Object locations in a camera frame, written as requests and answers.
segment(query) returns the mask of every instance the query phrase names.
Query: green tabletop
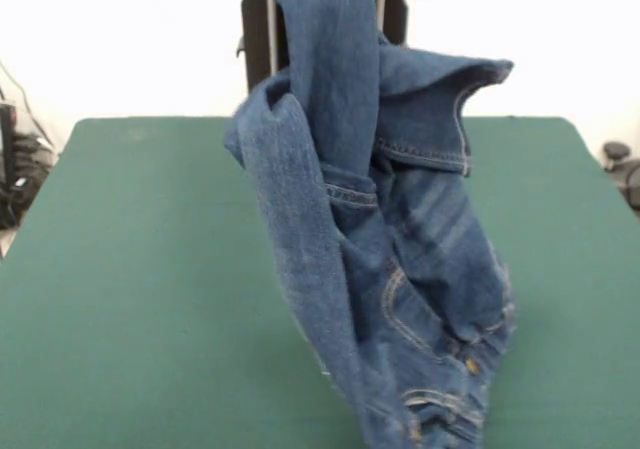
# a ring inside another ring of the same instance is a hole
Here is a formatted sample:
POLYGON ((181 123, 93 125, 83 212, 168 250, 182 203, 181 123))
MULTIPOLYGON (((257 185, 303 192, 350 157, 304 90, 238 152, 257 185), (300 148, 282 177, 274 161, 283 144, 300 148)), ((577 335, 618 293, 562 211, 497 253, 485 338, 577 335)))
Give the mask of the green tabletop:
MULTIPOLYGON (((363 447, 223 126, 78 125, 0 267, 1 449, 363 447)), ((638 221, 568 123, 467 128, 519 303, 487 447, 639 447, 638 221)))

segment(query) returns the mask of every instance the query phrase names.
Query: blue denim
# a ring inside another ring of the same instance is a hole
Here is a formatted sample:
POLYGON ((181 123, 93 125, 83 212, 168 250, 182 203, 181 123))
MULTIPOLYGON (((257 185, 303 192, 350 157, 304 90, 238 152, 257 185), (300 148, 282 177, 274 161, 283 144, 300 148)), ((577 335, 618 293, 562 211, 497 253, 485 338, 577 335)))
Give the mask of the blue denim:
POLYGON ((390 45, 374 0, 277 0, 290 66, 239 108, 286 300, 373 448, 477 448, 513 330, 461 108, 508 61, 390 45))

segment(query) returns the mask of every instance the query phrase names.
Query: jeans seam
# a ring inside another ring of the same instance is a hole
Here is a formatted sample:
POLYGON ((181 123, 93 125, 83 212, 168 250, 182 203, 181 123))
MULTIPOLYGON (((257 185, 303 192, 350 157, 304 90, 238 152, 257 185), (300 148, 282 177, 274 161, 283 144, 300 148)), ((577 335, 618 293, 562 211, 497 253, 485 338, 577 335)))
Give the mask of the jeans seam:
POLYGON ((465 136, 464 133, 464 129, 462 128, 462 123, 460 122, 460 117, 458 116, 458 107, 460 105, 460 102, 462 101, 463 98, 466 98, 468 96, 470 96, 473 91, 479 89, 480 87, 482 87, 484 85, 484 83, 478 83, 478 84, 472 84, 471 86, 467 87, 466 89, 463 89, 462 91, 460 91, 460 93, 456 96, 456 100, 453 103, 453 120, 456 123, 456 129, 458 130, 458 135, 460 136, 460 144, 461 144, 461 151, 463 156, 462 156, 462 163, 463 163, 463 168, 462 168, 462 173, 464 175, 467 175, 467 173, 469 172, 469 163, 467 161, 466 158, 466 152, 467 152, 467 138, 465 136))
POLYGON ((396 299, 398 289, 402 282, 406 281, 406 275, 402 268, 397 267, 391 274, 387 286, 382 295, 382 313, 387 321, 409 342, 420 350, 420 352, 432 357, 436 362, 442 362, 444 358, 436 356, 433 348, 420 336, 415 334, 404 322, 402 322, 393 310, 393 302, 396 299))
POLYGON ((390 143, 382 138, 378 138, 376 140, 376 146, 383 151, 390 152, 399 156, 408 156, 423 161, 462 164, 463 167, 467 166, 469 159, 467 156, 460 156, 459 154, 456 154, 454 152, 439 152, 430 150, 418 152, 417 150, 412 148, 390 143))
POLYGON ((334 201, 346 202, 360 207, 376 207, 378 205, 376 194, 358 192, 326 182, 324 186, 329 198, 334 201))
POLYGON ((405 405, 410 406, 410 402, 415 404, 436 404, 453 411, 456 415, 471 422, 476 427, 482 427, 483 417, 478 411, 467 409, 464 407, 464 400, 461 396, 445 394, 443 392, 434 391, 432 389, 409 389, 402 394, 405 399, 405 405))
POLYGON ((479 340, 472 342, 471 345, 481 343, 486 334, 493 334, 494 332, 497 332, 498 329, 500 329, 504 325, 504 322, 505 321, 504 321, 504 317, 503 317, 502 320, 500 322, 498 322, 497 324, 494 324, 493 326, 489 326, 489 327, 484 327, 482 329, 482 334, 480 334, 479 340))

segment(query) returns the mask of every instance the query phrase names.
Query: white wall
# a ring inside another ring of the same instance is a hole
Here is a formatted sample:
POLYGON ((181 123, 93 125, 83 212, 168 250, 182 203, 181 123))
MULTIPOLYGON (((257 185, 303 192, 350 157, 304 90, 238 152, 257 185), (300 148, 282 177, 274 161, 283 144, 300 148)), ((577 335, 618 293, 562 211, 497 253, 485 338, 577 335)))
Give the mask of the white wall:
MULTIPOLYGON (((0 59, 59 144, 78 119, 228 115, 245 93, 240 0, 0 0, 0 59)), ((560 115, 598 155, 640 153, 640 0, 411 0, 409 42, 507 57, 467 114, 560 115)), ((0 83, 7 91, 6 79, 0 83)))

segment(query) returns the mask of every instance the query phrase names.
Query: cable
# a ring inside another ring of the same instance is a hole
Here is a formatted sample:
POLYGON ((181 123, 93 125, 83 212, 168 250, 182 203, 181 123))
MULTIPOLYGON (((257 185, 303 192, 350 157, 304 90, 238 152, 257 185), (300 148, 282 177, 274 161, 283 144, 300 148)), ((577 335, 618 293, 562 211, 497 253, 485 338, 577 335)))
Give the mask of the cable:
POLYGON ((16 81, 13 76, 11 75, 11 73, 8 71, 8 69, 5 67, 5 65, 2 63, 2 60, 0 60, 0 69, 2 69, 2 71, 7 75, 7 77, 9 78, 9 80, 20 90, 20 92, 22 93, 22 99, 24 101, 24 108, 27 110, 27 113, 29 114, 29 117, 31 117, 31 120, 33 121, 33 124, 36 126, 36 129, 38 129, 38 131, 40 132, 40 134, 42 135, 42 137, 44 137, 44 139, 49 143, 49 145, 51 147, 55 147, 55 145, 53 144, 53 141, 49 138, 49 135, 46 133, 46 131, 42 128, 42 126, 40 125, 40 123, 38 122, 38 120, 35 118, 35 116, 33 115, 33 112, 31 112, 31 106, 29 106, 29 99, 27 99, 27 92, 24 90, 24 87, 22 87, 20 85, 20 83, 18 83, 18 81, 16 81))

